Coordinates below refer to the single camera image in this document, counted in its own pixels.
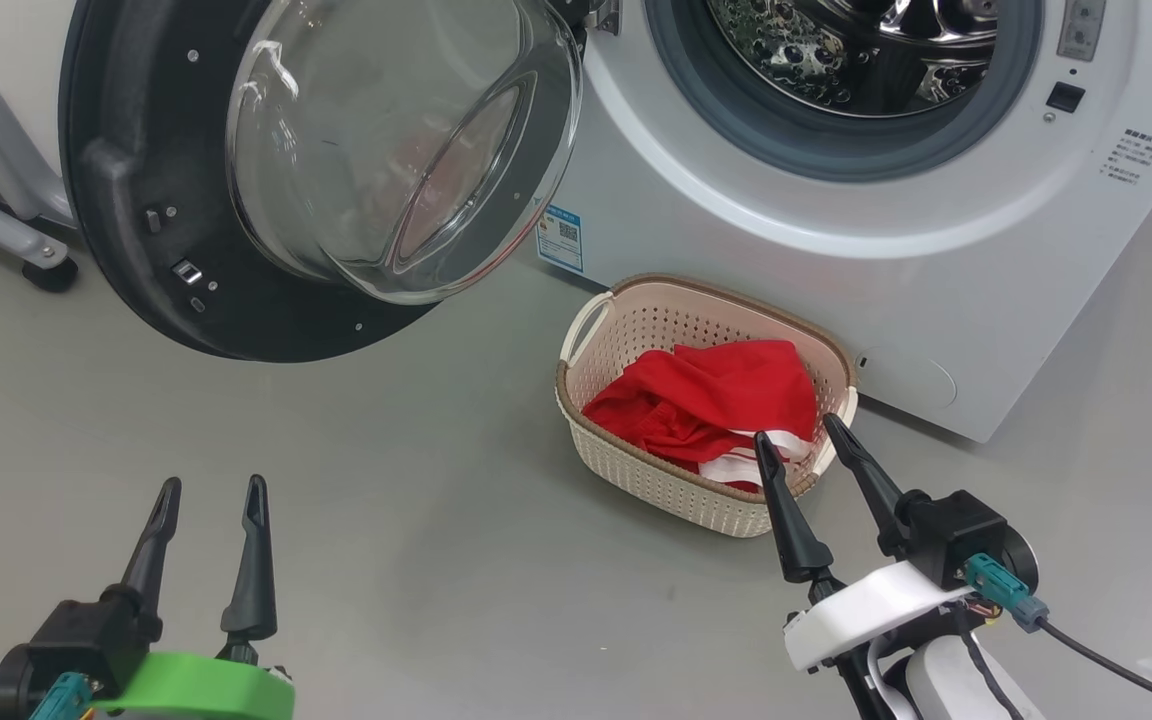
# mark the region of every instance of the washing machine door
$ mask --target washing machine door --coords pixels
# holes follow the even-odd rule
[[[493,270],[558,189],[579,53],[545,0],[79,0],[65,182],[146,323],[316,361]]]

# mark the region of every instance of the gray floor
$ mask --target gray floor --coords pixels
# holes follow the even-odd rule
[[[159,338],[91,263],[41,296],[0,262],[0,655],[114,582],[159,483],[184,478],[161,649],[214,653],[247,475],[273,493],[298,717],[851,717],[781,647],[805,594],[771,538],[732,541],[605,486],[554,407],[588,291],[503,266],[392,341],[308,366]],[[1152,217],[988,446],[867,409],[905,487],[971,488],[1038,548],[1043,597],[1108,655],[1152,655]],[[804,502],[842,578],[882,563],[849,475]],[[1152,698],[1044,637],[983,641],[1047,717]]]

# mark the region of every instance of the red cloth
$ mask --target red cloth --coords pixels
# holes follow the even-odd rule
[[[584,414],[623,441],[695,473],[702,462],[733,448],[753,449],[753,438],[735,430],[787,430],[812,442],[817,397],[793,342],[755,340],[704,350],[681,344],[673,355],[643,354]]]

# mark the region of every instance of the green mount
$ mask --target green mount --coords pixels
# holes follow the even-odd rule
[[[291,720],[296,688],[251,665],[175,652],[151,652],[105,712],[205,717],[206,720]]]

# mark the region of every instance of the plastic basket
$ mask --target plastic basket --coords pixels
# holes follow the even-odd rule
[[[736,293],[689,279],[641,275],[589,301],[563,341],[558,406],[571,423],[581,460],[600,478],[682,520],[732,537],[768,532],[772,525],[761,493],[689,473],[622,441],[581,412],[647,350],[742,340],[794,342],[812,376],[819,414],[836,414],[851,424],[856,372],[850,356],[826,332]],[[812,454],[786,468],[790,492],[801,497],[812,488],[833,458],[829,437],[817,423]]]

